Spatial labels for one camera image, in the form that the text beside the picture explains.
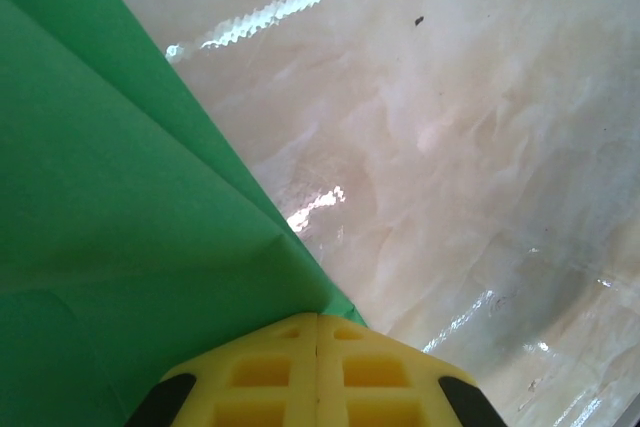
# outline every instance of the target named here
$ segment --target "glossy surface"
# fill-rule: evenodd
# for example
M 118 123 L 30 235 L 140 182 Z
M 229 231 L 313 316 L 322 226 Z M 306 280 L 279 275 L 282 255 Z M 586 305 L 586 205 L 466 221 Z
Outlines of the glossy surface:
M 125 1 L 373 328 L 512 426 L 624 411 L 640 0 Z

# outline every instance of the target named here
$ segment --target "green folded paper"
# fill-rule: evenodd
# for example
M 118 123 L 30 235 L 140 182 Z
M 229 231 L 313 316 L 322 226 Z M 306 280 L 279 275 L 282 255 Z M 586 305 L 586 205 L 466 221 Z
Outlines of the green folded paper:
M 121 0 L 0 16 L 2 425 L 122 425 L 237 336 L 362 322 Z

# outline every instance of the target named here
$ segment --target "white marble surface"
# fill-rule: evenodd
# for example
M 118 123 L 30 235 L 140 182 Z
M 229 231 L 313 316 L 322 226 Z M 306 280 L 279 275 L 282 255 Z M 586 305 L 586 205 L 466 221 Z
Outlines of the white marble surface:
M 125 1 L 373 328 L 511 426 L 640 391 L 640 0 Z

